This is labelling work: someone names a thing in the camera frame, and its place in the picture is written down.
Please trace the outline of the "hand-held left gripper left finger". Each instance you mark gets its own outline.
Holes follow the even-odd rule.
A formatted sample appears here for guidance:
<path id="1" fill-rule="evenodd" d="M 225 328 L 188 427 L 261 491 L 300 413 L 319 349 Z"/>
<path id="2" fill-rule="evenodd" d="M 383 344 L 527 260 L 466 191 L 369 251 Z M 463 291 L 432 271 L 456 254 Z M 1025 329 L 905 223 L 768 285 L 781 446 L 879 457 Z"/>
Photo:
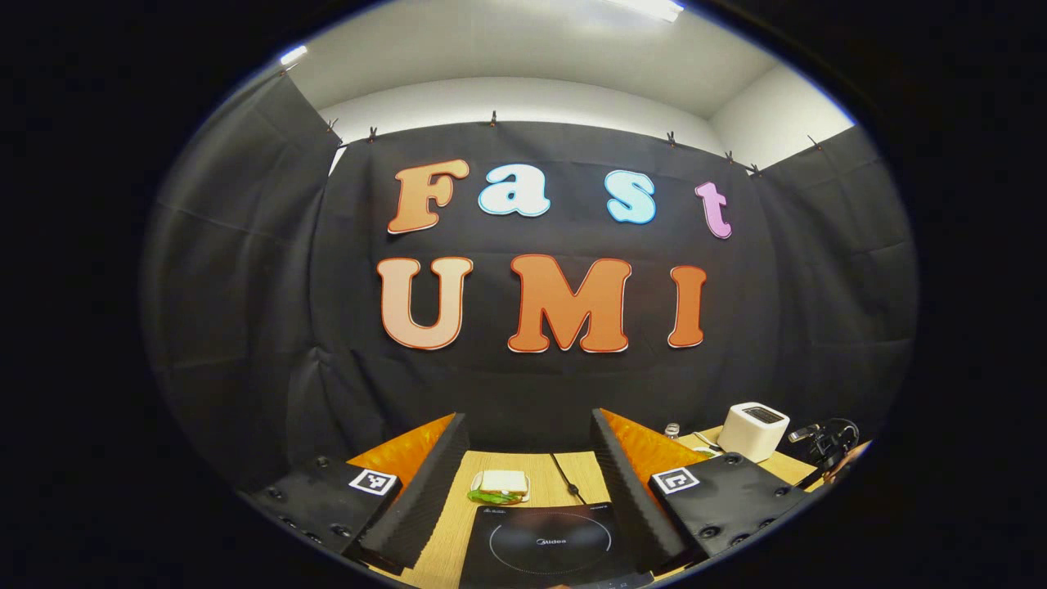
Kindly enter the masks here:
<path id="1" fill-rule="evenodd" d="M 429 544 L 468 448 L 455 411 L 350 460 L 313 457 L 246 498 L 324 551 L 400 574 Z"/>

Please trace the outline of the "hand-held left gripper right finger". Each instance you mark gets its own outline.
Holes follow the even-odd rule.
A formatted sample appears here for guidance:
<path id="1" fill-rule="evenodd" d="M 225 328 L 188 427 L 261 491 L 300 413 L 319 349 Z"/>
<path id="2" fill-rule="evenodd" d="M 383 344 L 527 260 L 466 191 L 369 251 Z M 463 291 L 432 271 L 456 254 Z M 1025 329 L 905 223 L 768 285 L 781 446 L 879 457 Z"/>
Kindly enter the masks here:
<path id="1" fill-rule="evenodd" d="M 819 496 L 737 452 L 707 457 L 602 407 L 591 412 L 591 440 L 642 571 L 670 573 L 733 551 Z"/>

